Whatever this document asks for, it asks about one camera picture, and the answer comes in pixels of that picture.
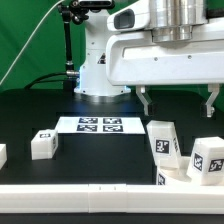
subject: metal bracket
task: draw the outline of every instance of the metal bracket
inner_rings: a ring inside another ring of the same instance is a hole
[[[146,92],[145,86],[136,86],[136,94],[144,105],[144,113],[146,116],[152,116],[155,113],[155,105]]]
[[[208,98],[207,102],[202,105],[202,116],[203,117],[212,117],[215,108],[212,106],[215,99],[217,98],[220,91],[220,84],[208,84],[208,92],[211,93],[210,97]]]

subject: black tabletop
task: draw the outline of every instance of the black tabletop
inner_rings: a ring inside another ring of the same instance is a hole
[[[155,166],[147,133],[59,135],[53,159],[31,159],[30,141],[39,130],[54,129],[60,116],[140,117],[173,121],[182,155],[190,155],[197,137],[224,136],[224,113],[200,116],[203,99],[184,91],[152,91],[157,113],[147,117],[132,94],[126,101],[95,104],[62,90],[8,90],[0,94],[0,143],[7,146],[7,164],[0,184],[126,183],[154,184]],[[0,223],[221,223],[220,215],[176,214],[2,214]]]

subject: green background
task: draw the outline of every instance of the green background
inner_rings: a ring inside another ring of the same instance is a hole
[[[0,80],[18,55],[36,25],[56,0],[1,0],[0,9]],[[117,3],[113,11],[133,3]],[[207,0],[209,9],[224,8],[224,0]],[[71,23],[73,60],[76,69],[85,60],[84,26]],[[37,77],[65,70],[64,32],[57,8],[47,17],[30,44],[10,72],[0,91],[23,88]],[[38,84],[35,88],[62,88],[62,83]],[[168,86],[166,89],[194,91],[207,98],[207,86]],[[221,90],[216,106],[224,111],[224,91]]]

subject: cable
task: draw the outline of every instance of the cable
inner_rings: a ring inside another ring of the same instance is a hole
[[[47,78],[51,78],[51,77],[55,77],[55,76],[61,76],[61,75],[63,75],[63,76],[66,75],[66,72],[51,73],[48,75],[41,76],[41,77],[35,79],[34,81],[32,81],[31,83],[29,83],[28,85],[26,85],[24,87],[24,89],[30,89],[33,85],[35,85],[36,83],[39,83],[39,81],[41,81],[43,79],[47,79]]]
[[[39,83],[49,83],[49,82],[63,82],[65,81],[64,79],[56,79],[56,80],[44,80],[44,81],[37,81],[37,82],[34,82],[32,83],[32,85],[29,86],[29,89],[35,85],[35,84],[39,84]]]
[[[9,73],[11,72],[11,70],[13,69],[14,65],[16,64],[16,62],[18,61],[18,59],[20,58],[20,56],[22,55],[23,51],[26,49],[26,47],[28,46],[28,44],[30,43],[31,39],[33,38],[33,36],[35,35],[36,31],[39,29],[39,27],[41,26],[41,24],[44,22],[44,20],[47,18],[47,16],[51,13],[51,11],[61,2],[63,2],[65,0],[60,0],[57,3],[55,3],[49,10],[48,12],[45,14],[45,16],[41,19],[41,21],[38,23],[38,25],[36,26],[36,28],[34,29],[34,31],[32,32],[32,34],[30,35],[29,39],[27,40],[27,42],[25,43],[25,45],[23,46],[22,50],[19,52],[19,54],[17,55],[17,57],[15,58],[15,60],[13,61],[13,63],[11,64],[11,66],[9,67],[8,71],[6,72],[6,74],[4,75],[4,77],[2,78],[2,80],[0,81],[0,86],[2,85],[2,83],[5,81],[5,79],[8,77]]]

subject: white box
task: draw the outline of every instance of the white box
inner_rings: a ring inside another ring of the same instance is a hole
[[[126,184],[90,184],[89,212],[126,212]]]
[[[186,174],[189,162],[190,157],[182,157],[180,169],[157,167],[156,184],[166,186],[190,186],[191,178]]]
[[[187,175],[197,185],[217,185],[224,176],[224,140],[219,137],[197,138]]]
[[[58,132],[41,130],[31,141],[32,160],[51,159],[58,148]]]
[[[4,166],[6,161],[7,161],[6,145],[0,144],[0,169]]]
[[[174,123],[150,121],[147,130],[156,166],[179,168],[181,153]]]

